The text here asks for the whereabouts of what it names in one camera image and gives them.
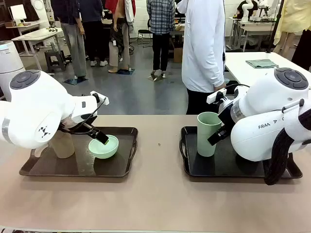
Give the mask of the black stand pole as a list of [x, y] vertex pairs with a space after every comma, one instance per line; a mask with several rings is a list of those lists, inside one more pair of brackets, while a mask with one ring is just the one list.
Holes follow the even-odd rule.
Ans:
[[276, 35], [276, 31], [277, 31], [277, 28], [278, 28], [278, 25], [279, 25], [279, 21], [280, 21], [280, 18], [281, 18], [281, 15], [282, 15], [282, 9], [283, 9], [283, 6], [284, 6], [284, 2], [285, 0], [277, 0], [277, 3], [276, 3], [276, 10], [275, 10], [275, 21], [274, 21], [274, 24], [273, 24], [273, 31], [270, 35], [270, 40], [269, 40], [269, 45], [268, 47], [266, 48], [266, 53], [270, 53], [271, 52], [271, 48], [272, 48], [272, 45], [274, 44], [274, 39], [275, 39], [275, 35]]

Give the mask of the tall light green cup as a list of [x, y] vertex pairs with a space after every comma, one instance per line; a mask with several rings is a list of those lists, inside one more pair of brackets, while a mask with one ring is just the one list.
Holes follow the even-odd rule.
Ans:
[[220, 129], [222, 122], [214, 112], [200, 113], [197, 121], [197, 152], [203, 157], [210, 157], [216, 145], [211, 145], [208, 139]]

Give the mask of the grey workbench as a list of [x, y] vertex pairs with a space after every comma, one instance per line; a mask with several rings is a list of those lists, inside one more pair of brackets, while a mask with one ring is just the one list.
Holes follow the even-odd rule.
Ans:
[[249, 36], [257, 36], [258, 43], [256, 50], [260, 49], [261, 43], [265, 36], [271, 36], [276, 22], [238, 22], [237, 32], [238, 41], [237, 47], [240, 49], [242, 45], [242, 51], [245, 52], [247, 39]]

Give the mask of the large white table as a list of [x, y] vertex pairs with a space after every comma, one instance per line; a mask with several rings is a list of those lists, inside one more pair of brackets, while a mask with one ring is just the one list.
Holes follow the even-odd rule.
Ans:
[[262, 59], [269, 59], [279, 67], [288, 67], [299, 71], [311, 85], [311, 73], [309, 71], [274, 52], [228, 52], [225, 54], [225, 66], [239, 83], [251, 86], [266, 73], [270, 72], [271, 69], [253, 68], [246, 61]]

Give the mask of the light green bowl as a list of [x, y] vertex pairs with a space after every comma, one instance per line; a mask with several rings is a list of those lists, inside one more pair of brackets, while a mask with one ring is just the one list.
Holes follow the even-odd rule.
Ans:
[[92, 139], [88, 145], [91, 153], [99, 159], [107, 159], [112, 157], [119, 147], [119, 140], [113, 136], [108, 135], [108, 141], [104, 144], [97, 139]]

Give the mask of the black serving tray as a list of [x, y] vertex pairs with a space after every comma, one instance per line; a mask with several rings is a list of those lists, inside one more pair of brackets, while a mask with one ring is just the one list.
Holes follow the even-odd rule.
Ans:
[[197, 153], [196, 126], [181, 129], [179, 149], [184, 171], [191, 177], [263, 179], [271, 163], [270, 160], [252, 162], [242, 158], [234, 151], [230, 138], [217, 143], [213, 156], [201, 156]]

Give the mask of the person in yellow top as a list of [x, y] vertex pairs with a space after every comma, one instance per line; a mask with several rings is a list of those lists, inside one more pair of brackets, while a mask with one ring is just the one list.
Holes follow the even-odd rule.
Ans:
[[309, 70], [311, 68], [311, 0], [284, 0], [273, 52], [287, 57], [297, 33], [302, 33], [292, 57], [292, 62]]

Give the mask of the tall beige cup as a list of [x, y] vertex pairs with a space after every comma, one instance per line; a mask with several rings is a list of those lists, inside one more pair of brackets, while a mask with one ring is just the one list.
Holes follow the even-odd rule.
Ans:
[[56, 156], [60, 159], [66, 159], [75, 153], [75, 148], [71, 134], [57, 131], [52, 139], [48, 142]]

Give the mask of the black chair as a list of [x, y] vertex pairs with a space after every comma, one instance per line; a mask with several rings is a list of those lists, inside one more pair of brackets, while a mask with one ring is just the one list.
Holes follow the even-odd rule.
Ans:
[[139, 29], [137, 41], [139, 45], [143, 48], [148, 48], [153, 46], [152, 32], [150, 31], [150, 19], [147, 21], [147, 29]]

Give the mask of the white desk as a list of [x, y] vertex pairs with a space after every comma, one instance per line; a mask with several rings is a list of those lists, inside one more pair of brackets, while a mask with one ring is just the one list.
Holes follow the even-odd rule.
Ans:
[[61, 47], [60, 47], [57, 35], [61, 32], [62, 32], [61, 28], [43, 28], [43, 29], [39, 29], [34, 32], [30, 32], [30, 33], [15, 37], [12, 39], [12, 41], [22, 41], [22, 42], [27, 41], [32, 52], [30, 56], [34, 57], [37, 68], [39, 70], [42, 70], [39, 60], [34, 50], [34, 45], [53, 38], [58, 46], [58, 51], [60, 52]]

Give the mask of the light green cloth mat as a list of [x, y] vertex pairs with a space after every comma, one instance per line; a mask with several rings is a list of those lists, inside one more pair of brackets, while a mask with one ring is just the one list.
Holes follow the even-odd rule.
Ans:
[[262, 68], [279, 68], [279, 65], [275, 64], [270, 59], [259, 59], [259, 60], [246, 60], [252, 68], [262, 69]]

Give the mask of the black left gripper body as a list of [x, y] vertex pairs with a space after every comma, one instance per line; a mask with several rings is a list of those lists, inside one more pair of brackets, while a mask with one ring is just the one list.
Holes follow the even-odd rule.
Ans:
[[88, 135], [90, 137], [97, 136], [97, 130], [95, 127], [90, 123], [79, 123], [78, 125], [67, 128], [63, 123], [59, 124], [59, 130], [63, 133], [69, 133], [72, 135]]

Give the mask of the cardboard box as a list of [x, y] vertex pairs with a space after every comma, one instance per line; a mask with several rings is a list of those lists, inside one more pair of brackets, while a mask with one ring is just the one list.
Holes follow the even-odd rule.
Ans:
[[174, 48], [173, 61], [175, 63], [182, 63], [183, 58], [183, 48]]

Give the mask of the person in beige trousers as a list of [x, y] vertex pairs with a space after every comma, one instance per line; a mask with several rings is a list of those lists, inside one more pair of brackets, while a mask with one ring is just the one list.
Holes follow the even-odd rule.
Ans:
[[133, 29], [136, 14], [135, 0], [106, 0], [105, 7], [112, 13], [109, 41], [108, 72], [119, 71], [119, 55], [122, 55], [121, 70], [130, 69], [129, 33]]

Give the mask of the dark brown serving tray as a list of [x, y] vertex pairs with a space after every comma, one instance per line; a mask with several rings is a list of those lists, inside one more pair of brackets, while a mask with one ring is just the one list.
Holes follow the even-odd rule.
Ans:
[[74, 135], [72, 137], [75, 153], [69, 158], [58, 158], [52, 148], [45, 147], [39, 157], [31, 150], [30, 157], [22, 166], [22, 176], [54, 177], [100, 177], [123, 178], [131, 168], [137, 150], [138, 129], [135, 127], [99, 127], [119, 140], [117, 152], [110, 158], [99, 159], [88, 150], [91, 137]]

